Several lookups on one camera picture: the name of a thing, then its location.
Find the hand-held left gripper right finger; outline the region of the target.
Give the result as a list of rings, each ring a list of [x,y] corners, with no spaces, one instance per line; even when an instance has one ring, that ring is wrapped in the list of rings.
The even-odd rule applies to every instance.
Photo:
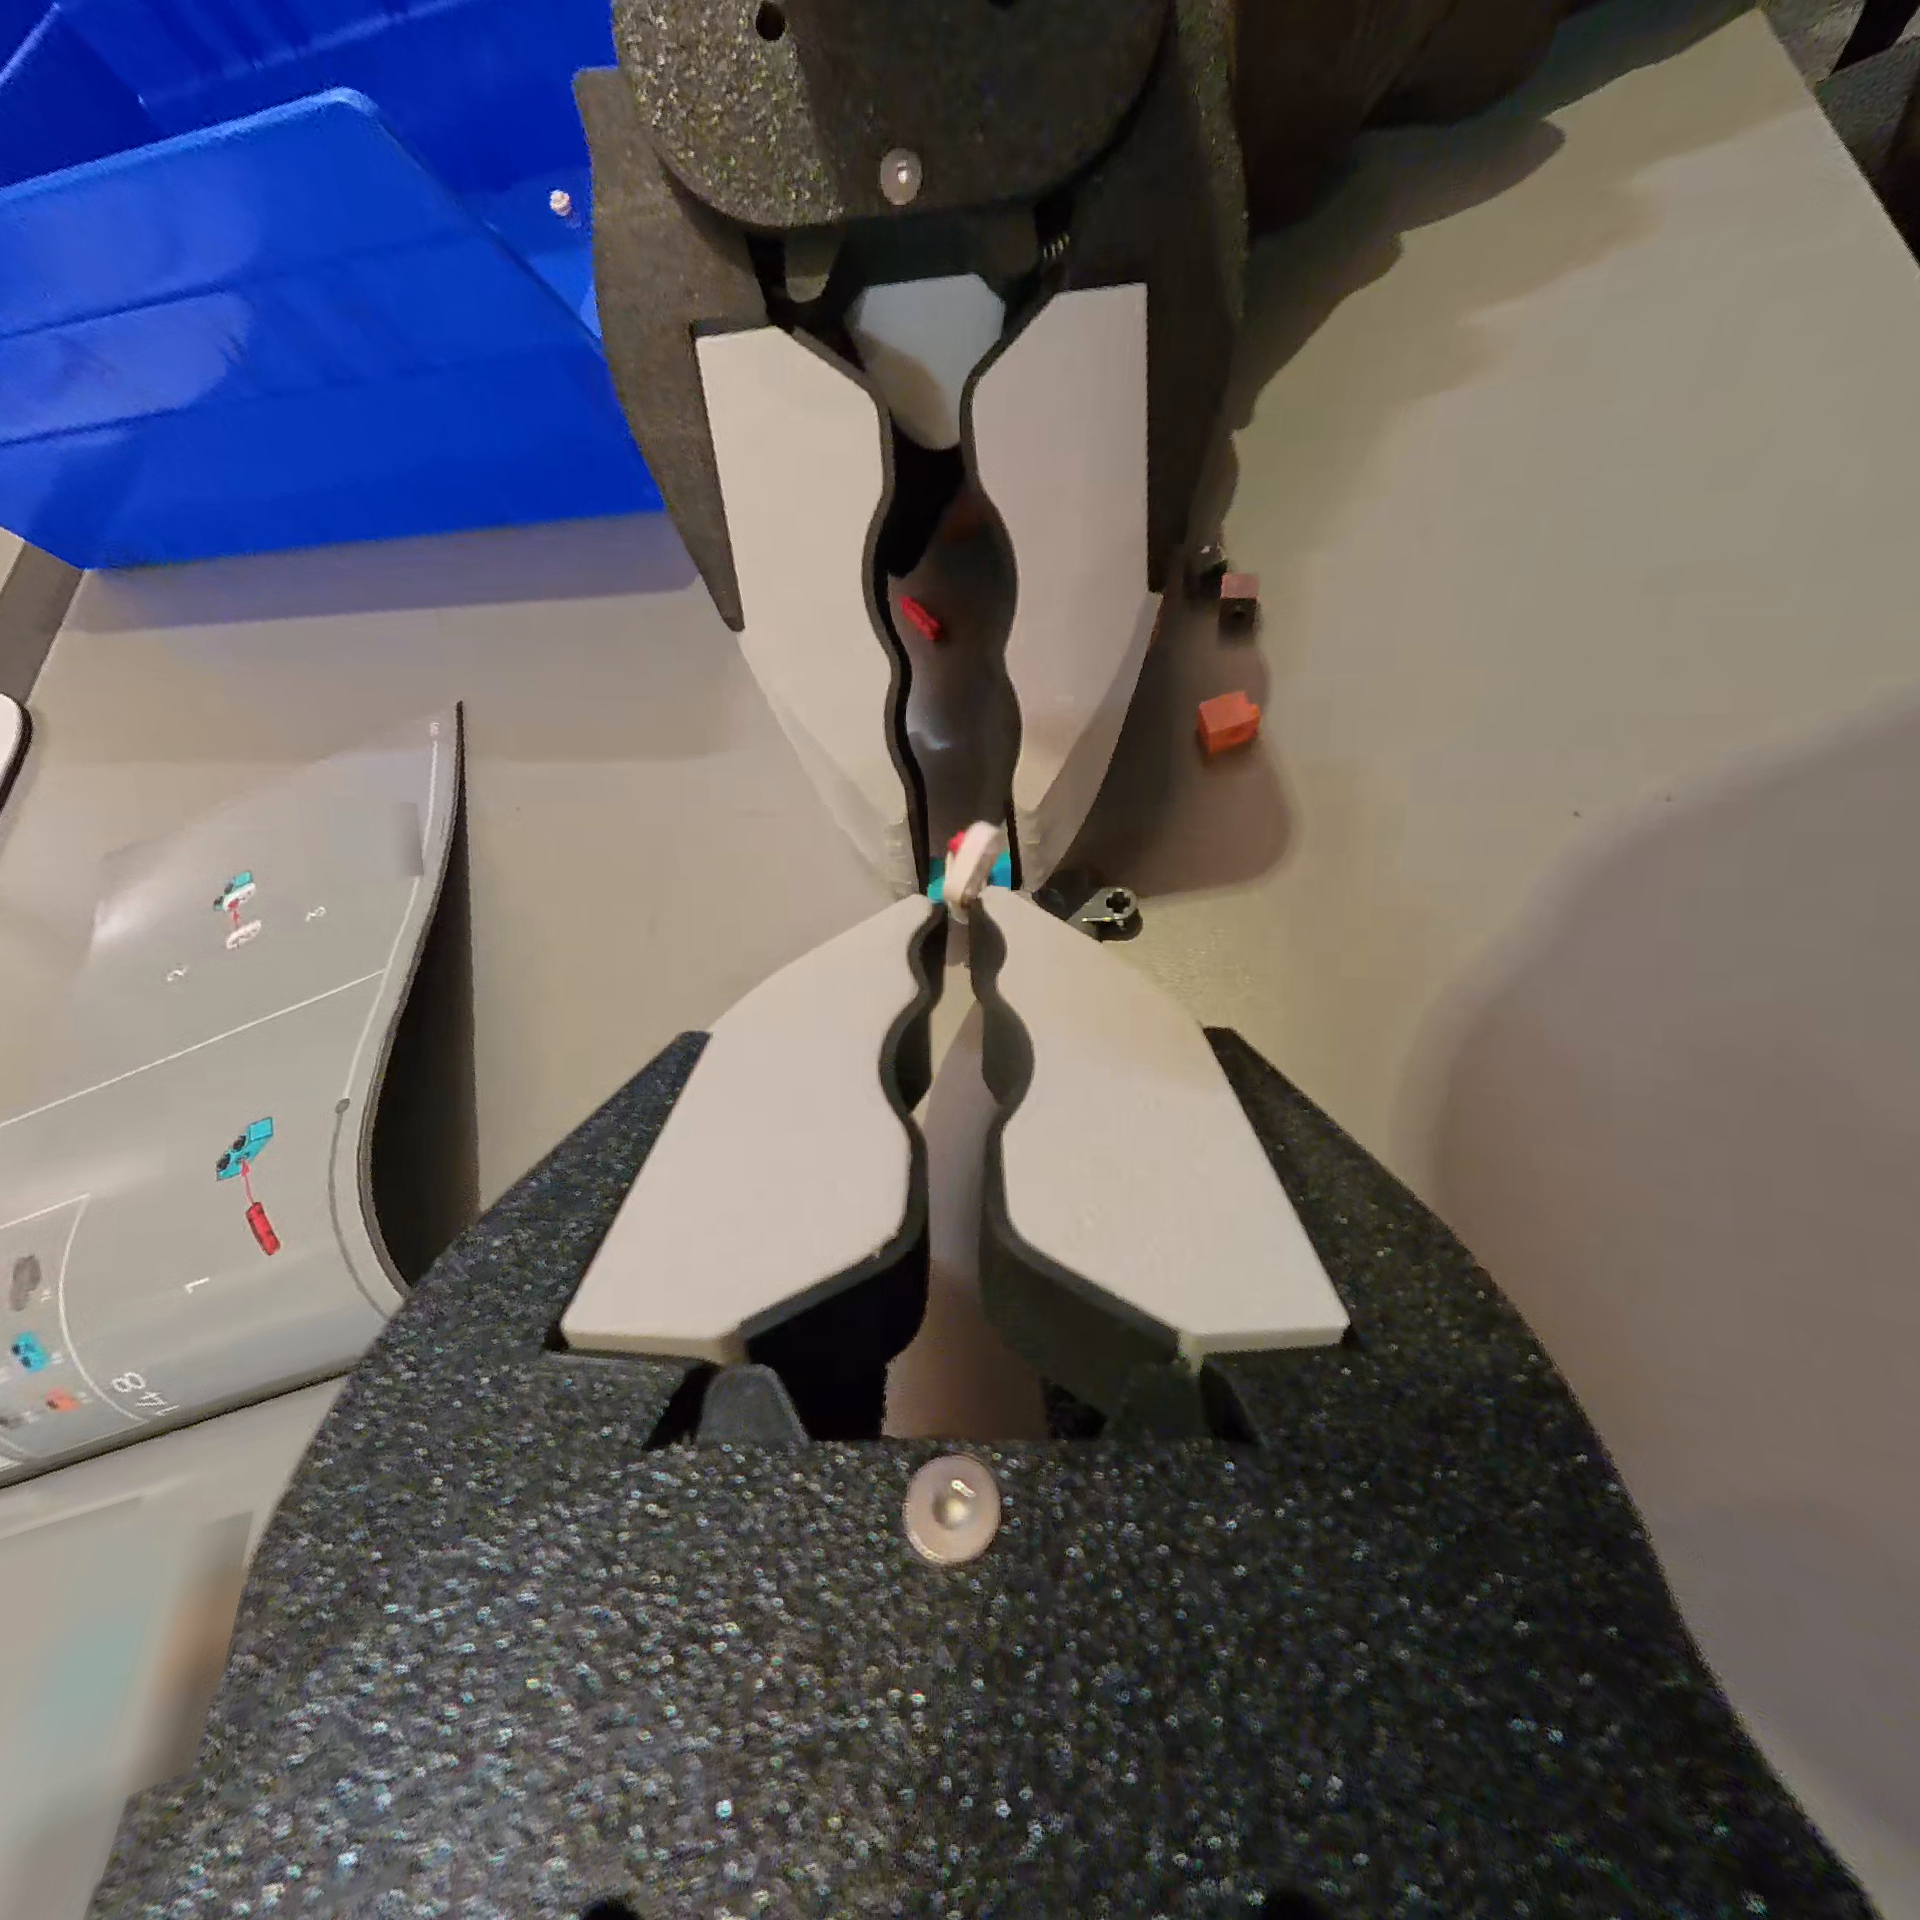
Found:
[[[1217,1366],[1350,1335],[1209,1032],[1014,892],[969,912],[978,1296],[1006,1346],[1106,1427],[1216,1427]]]

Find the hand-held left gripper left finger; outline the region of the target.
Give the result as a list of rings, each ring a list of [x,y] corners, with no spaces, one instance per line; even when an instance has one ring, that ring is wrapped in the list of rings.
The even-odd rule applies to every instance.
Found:
[[[592,1356],[740,1361],[925,1231],[941,904],[812,948],[713,1027],[563,1311]]]

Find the large blue plastic bin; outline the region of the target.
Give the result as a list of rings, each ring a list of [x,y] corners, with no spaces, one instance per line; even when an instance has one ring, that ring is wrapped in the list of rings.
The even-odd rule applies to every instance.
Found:
[[[67,566],[658,508],[583,168],[468,200],[323,90],[3,190],[3,529]]]

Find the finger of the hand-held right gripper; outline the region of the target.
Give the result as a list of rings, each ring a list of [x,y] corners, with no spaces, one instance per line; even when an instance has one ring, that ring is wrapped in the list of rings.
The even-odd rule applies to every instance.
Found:
[[[881,400],[845,358],[781,326],[695,339],[738,582],[738,651],[857,853],[925,889],[902,767],[902,664],[874,598],[890,505]]]
[[[1146,284],[1064,291],[974,372],[964,448],[1014,568],[1019,882],[1064,865],[1113,764],[1162,616],[1150,585]]]

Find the grey instruction booklet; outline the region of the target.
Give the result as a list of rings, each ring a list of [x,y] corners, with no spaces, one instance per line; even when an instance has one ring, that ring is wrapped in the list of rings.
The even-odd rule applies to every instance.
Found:
[[[463,801],[463,713],[108,862],[3,1118],[3,1484],[343,1377],[409,1282],[373,1138]]]

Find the person's right forearm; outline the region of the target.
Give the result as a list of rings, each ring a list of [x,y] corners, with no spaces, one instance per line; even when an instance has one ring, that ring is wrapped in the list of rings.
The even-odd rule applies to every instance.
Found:
[[[1253,236],[1300,218],[1369,127],[1450,125],[1540,60],[1556,4],[1238,4],[1234,127]]]

